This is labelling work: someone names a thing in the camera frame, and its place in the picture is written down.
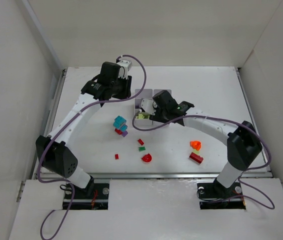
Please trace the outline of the lime green lego brick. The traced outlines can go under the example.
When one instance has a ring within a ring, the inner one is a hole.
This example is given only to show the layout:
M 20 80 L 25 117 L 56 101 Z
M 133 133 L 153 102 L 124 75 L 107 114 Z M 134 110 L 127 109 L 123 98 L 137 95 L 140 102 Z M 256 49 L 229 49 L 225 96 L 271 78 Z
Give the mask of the lime green lego brick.
M 144 114 L 144 113 L 139 113 L 139 114 L 136 116 L 136 119 L 137 119 L 137 120 L 149 119 L 149 115 Z

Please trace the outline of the small red lego brick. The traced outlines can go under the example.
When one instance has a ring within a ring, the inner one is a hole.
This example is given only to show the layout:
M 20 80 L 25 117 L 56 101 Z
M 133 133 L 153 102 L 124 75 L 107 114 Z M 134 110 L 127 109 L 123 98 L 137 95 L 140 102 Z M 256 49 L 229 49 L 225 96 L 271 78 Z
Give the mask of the small red lego brick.
M 143 146 L 145 144 L 141 139 L 138 139 L 137 141 L 141 146 Z

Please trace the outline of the red round lego piece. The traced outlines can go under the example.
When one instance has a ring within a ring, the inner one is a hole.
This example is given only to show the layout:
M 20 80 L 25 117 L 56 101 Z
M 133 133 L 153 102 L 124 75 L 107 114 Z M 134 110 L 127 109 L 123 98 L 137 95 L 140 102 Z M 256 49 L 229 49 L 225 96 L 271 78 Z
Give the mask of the red round lego piece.
M 146 163 L 146 164 L 150 163 L 150 162 L 152 161 L 152 159 L 153 159 L 153 157 L 152 157 L 152 155 L 151 155 L 150 153 L 145 154 L 145 155 L 141 158 L 141 160 L 142 160 L 144 163 Z

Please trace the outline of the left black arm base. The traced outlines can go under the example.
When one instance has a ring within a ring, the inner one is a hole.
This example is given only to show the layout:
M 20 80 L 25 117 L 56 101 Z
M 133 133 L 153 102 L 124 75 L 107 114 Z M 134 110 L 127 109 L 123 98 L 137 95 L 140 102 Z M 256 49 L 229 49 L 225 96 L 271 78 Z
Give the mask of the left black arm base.
M 86 188 L 70 183 L 61 184 L 59 188 L 64 191 L 62 209 L 67 210 L 107 210 L 109 207 L 110 184 L 108 182 L 93 182 Z

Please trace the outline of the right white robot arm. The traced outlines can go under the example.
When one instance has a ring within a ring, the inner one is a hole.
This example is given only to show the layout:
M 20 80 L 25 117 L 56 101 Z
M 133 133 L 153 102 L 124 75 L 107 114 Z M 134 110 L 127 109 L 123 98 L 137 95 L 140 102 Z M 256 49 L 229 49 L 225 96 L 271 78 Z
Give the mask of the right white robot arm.
M 167 90 L 158 92 L 152 99 L 144 99 L 140 106 L 155 122 L 172 122 L 199 130 L 226 146 L 227 163 L 215 180 L 204 186 L 213 199 L 228 198 L 235 181 L 262 151 L 250 122 L 237 124 L 209 117 L 190 102 L 177 103 Z

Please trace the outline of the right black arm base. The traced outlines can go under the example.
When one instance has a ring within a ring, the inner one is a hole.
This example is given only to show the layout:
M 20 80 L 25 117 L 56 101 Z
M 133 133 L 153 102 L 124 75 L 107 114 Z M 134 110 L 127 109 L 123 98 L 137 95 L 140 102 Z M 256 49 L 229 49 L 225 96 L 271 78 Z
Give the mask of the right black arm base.
M 201 210 L 245 210 L 239 182 L 234 182 L 229 188 L 224 188 L 217 181 L 198 182 L 197 197 Z

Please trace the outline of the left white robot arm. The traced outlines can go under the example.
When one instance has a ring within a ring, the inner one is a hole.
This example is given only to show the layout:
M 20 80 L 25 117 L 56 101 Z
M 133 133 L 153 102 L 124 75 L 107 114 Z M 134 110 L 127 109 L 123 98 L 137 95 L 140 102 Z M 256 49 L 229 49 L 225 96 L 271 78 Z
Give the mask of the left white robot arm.
M 128 75 L 131 67 L 130 60 L 102 64 L 100 73 L 83 86 L 63 121 L 48 136 L 37 138 L 35 144 L 40 168 L 63 177 L 86 193 L 91 192 L 94 179 L 78 166 L 71 144 L 104 103 L 111 98 L 124 100 L 131 96 L 132 78 Z

